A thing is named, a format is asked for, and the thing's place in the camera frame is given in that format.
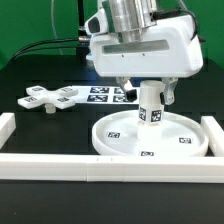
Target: black table surface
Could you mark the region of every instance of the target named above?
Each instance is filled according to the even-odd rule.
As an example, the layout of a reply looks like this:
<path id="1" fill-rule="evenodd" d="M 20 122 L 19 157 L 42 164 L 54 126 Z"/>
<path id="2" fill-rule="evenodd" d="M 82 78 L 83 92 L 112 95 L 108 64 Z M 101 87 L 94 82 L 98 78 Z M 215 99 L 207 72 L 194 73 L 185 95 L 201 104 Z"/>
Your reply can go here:
<path id="1" fill-rule="evenodd" d="M 132 79 L 139 86 L 141 79 Z M 224 70 L 205 59 L 193 77 L 180 79 L 176 101 L 166 108 L 200 122 L 212 115 L 224 126 Z M 0 112 L 14 112 L 16 131 L 4 153 L 96 155 L 93 124 L 137 105 L 76 104 L 47 115 L 44 106 L 17 104 L 27 87 L 116 86 L 77 56 L 24 56 L 0 71 Z M 0 181 L 0 223 L 221 223 L 224 185 L 190 183 L 84 183 Z"/>

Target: white plate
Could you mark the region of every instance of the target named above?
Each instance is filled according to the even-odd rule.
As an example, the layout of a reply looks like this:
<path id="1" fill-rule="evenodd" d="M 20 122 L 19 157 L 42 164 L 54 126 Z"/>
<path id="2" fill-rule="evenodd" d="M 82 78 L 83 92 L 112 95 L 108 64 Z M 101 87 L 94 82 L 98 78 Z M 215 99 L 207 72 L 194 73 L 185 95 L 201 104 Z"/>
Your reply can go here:
<path id="1" fill-rule="evenodd" d="M 160 125 L 159 138 L 155 140 L 152 129 L 148 141 L 140 141 L 137 110 L 111 114 L 94 125 L 93 145 L 101 155 L 189 157 L 206 154 L 208 139 L 195 121 L 165 112 Z"/>

